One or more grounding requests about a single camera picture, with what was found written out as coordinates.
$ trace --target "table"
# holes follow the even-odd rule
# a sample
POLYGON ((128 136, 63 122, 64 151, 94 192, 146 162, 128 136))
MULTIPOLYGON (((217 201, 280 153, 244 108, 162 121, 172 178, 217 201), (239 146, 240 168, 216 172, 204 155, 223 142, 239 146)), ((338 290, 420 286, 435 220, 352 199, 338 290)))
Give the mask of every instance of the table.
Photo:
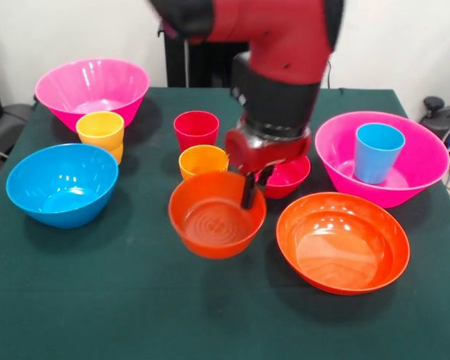
MULTIPOLYGON (((391 210, 412 256, 379 292, 320 292, 278 250, 285 205, 334 189, 313 149, 310 178, 268 203, 243 254, 201 259, 167 217, 181 181, 173 119, 192 109, 220 117, 220 141, 241 113, 223 89, 151 89, 126 131, 111 202, 93 223, 58 230, 26 217, 5 193, 20 159, 78 141, 37 107, 0 176, 0 360, 450 359, 450 199, 442 184, 391 210)), ((352 110, 404 115, 393 91, 323 90, 312 131, 352 110)))

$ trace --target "orange cup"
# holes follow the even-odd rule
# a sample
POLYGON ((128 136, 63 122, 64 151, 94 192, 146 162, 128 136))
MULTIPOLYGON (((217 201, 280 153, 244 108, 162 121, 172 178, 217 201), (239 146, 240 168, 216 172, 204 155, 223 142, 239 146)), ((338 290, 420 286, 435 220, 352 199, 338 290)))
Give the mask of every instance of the orange cup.
POLYGON ((240 206, 245 177, 209 172, 183 181, 169 202, 169 217, 191 252, 226 259, 245 250, 266 216, 263 194, 256 190, 250 210, 240 206))
POLYGON ((197 145, 183 151, 178 159, 181 177, 186 180, 192 176, 214 171, 228 170, 227 153, 212 145, 197 145))

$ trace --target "cup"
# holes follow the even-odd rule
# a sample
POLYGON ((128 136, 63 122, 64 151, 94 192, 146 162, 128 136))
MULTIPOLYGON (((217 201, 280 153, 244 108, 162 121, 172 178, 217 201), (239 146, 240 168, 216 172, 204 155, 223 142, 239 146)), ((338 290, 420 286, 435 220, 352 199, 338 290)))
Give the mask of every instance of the cup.
POLYGON ((181 152, 197 145, 215 145, 220 122, 206 111, 189 111, 173 122, 181 152))
POLYGON ((107 150, 122 162, 124 119, 114 112, 91 112, 76 123, 76 132, 82 143, 107 150))
POLYGON ((396 128, 362 125, 356 132, 355 177, 368 184, 384 182, 404 146, 405 136, 396 128))
POLYGON ((178 158, 181 177, 187 180, 193 176, 214 171, 228 170, 227 153, 212 145, 197 145, 183 151, 178 158))

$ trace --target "orange bowl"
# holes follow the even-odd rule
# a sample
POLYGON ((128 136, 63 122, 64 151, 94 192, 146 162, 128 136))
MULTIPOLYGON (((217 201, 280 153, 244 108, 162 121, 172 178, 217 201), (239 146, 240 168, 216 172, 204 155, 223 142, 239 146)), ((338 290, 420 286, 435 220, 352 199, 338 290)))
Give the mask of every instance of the orange bowl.
POLYGON ((240 206, 245 177, 209 172, 184 180, 172 193, 169 217, 191 252, 208 259, 226 259, 245 250, 266 216, 266 202, 257 190, 250 210, 240 206))
POLYGON ((405 271, 407 234, 379 206, 344 193, 315 193, 278 219, 278 247, 311 285, 338 295, 370 293, 405 271))

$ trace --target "blue bowl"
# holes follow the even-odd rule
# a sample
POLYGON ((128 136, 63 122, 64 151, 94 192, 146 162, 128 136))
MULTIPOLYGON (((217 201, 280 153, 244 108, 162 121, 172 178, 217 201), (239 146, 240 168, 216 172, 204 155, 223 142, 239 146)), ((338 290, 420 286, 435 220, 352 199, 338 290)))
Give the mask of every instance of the blue bowl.
POLYGON ((7 179, 7 195, 27 215, 72 229, 95 219, 110 200, 119 165, 101 148, 64 144, 20 161, 7 179))

